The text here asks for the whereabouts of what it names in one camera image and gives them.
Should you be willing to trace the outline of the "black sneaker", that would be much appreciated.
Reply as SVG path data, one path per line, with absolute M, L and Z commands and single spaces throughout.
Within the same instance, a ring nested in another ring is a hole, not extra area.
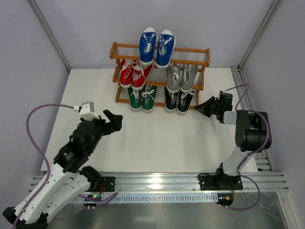
M 195 90 L 190 92 L 182 92 L 182 91 L 179 92 L 179 100 L 177 106 L 178 113 L 185 114 L 189 111 L 190 104 L 194 95 L 195 95 Z
M 177 98 L 178 98 L 178 92 L 171 93 L 167 90 L 167 88 L 164 88 L 164 95 L 165 95 L 165 109 L 168 112 L 173 112 L 177 108 Z

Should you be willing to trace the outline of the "red sneaker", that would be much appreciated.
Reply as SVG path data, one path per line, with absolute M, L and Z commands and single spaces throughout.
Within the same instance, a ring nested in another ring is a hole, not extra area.
M 133 62 L 132 68 L 132 89 L 141 90 L 144 87 L 145 82 L 152 71 L 153 65 L 143 65 L 140 62 Z
M 133 60 L 123 59 L 121 63 L 120 75 L 120 86 L 122 88 L 129 88 L 132 84 L 132 73 L 133 73 Z

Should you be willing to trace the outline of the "blue sneaker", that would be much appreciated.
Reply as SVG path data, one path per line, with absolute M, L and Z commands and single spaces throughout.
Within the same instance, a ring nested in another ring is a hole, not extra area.
M 171 57 L 176 46 L 176 38 L 171 30 L 163 30 L 157 42 L 156 66 L 160 69 L 170 65 Z
M 139 61 L 143 65 L 151 65 L 154 60 L 154 47 L 157 43 L 157 32 L 154 28 L 146 28 L 139 38 Z

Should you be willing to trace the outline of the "green sneaker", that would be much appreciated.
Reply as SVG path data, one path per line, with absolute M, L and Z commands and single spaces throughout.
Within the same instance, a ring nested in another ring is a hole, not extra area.
M 131 109 L 138 111 L 142 107 L 142 90 L 128 88 L 129 104 Z
M 155 97 L 157 93 L 157 86 L 146 85 L 142 92 L 142 109 L 145 112 L 150 112 L 155 106 Z

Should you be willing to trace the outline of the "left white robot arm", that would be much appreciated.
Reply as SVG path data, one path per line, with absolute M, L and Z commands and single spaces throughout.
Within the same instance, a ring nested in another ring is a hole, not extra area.
M 54 216 L 74 197 L 102 184 L 100 173 L 84 167 L 103 136 L 122 128 L 122 115 L 104 110 L 107 120 L 95 113 L 81 115 L 81 122 L 54 158 L 47 174 L 17 206 L 7 207 L 3 216 L 14 229 L 45 229 Z

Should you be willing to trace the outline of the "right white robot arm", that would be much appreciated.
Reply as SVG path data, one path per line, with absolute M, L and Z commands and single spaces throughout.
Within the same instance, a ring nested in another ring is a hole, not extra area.
M 254 153 L 268 149 L 272 143 L 266 112 L 233 111 L 233 95 L 220 91 L 219 96 L 194 107 L 206 117 L 215 115 L 221 124 L 235 126 L 235 148 L 216 169 L 215 174 L 197 176 L 201 191 L 242 190 L 240 172 Z

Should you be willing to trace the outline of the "grey sneaker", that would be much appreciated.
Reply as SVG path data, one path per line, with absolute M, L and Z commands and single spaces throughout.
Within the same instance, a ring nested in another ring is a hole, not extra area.
M 180 90 L 184 93 L 190 92 L 198 72 L 198 65 L 184 64 Z
M 179 63 L 171 63 L 166 69 L 166 87 L 168 92 L 176 93 L 180 89 L 180 71 L 181 67 Z

